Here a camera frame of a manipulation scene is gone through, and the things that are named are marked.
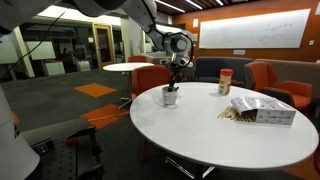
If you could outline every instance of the ceiling light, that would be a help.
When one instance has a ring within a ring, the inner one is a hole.
[[[223,3],[220,0],[216,0],[221,6],[223,6]]]
[[[190,1],[190,0],[186,0],[186,1],[187,1],[188,3],[190,3],[190,4],[192,4],[193,6],[199,8],[199,9],[202,9],[202,7],[199,6],[198,4],[196,4],[196,3],[194,3],[194,2],[192,2],[192,1]]]
[[[155,0],[155,1],[158,2],[158,3],[160,3],[160,4],[163,4],[163,5],[165,5],[165,6],[168,6],[168,7],[172,8],[172,9],[181,11],[181,12],[183,12],[183,13],[185,12],[185,11],[182,10],[182,9],[179,9],[179,8],[177,8],[177,7],[175,7],[175,6],[172,6],[172,5],[168,4],[168,3],[162,2],[162,1],[160,1],[160,0]]]

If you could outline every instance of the glass door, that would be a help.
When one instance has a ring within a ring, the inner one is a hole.
[[[114,50],[110,26],[94,25],[100,69],[114,63]]]

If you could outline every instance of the orange wall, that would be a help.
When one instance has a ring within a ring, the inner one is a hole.
[[[182,14],[173,17],[174,24],[186,24],[186,30],[193,34],[200,34],[200,22],[212,21],[259,14],[268,14],[300,9],[311,9],[307,26],[301,41],[300,48],[295,49],[246,49],[246,54],[239,57],[250,57],[253,59],[283,59],[293,61],[315,62],[320,60],[320,15],[315,15],[319,0],[260,0],[247,4],[216,8],[212,10],[199,11]],[[193,28],[193,19],[199,19],[199,26]],[[314,40],[314,45],[309,46],[309,41]],[[236,56],[233,49],[199,49],[199,41],[194,54],[198,56]]]

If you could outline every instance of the table top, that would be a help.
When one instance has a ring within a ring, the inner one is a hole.
[[[264,96],[232,86],[218,95],[218,84],[177,83],[176,104],[162,105],[159,86],[139,95],[130,116],[135,127],[155,145],[185,159],[215,167],[246,170],[277,169],[300,162],[318,145],[318,132],[303,114],[293,124],[236,122],[217,116],[231,106],[231,98]]]
[[[152,65],[154,64],[144,62],[118,63],[104,66],[103,69],[106,71],[133,71],[135,68],[138,67]]]

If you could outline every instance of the whiteboard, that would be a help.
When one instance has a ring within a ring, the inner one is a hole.
[[[29,51],[35,48],[40,41],[27,41],[27,47]],[[55,59],[56,55],[53,50],[53,45],[51,41],[43,41],[39,47],[31,52],[32,60],[45,60],[45,59]]]
[[[310,9],[201,22],[199,47],[299,48]]]
[[[0,43],[0,64],[11,64],[18,61],[16,49],[12,43]]]

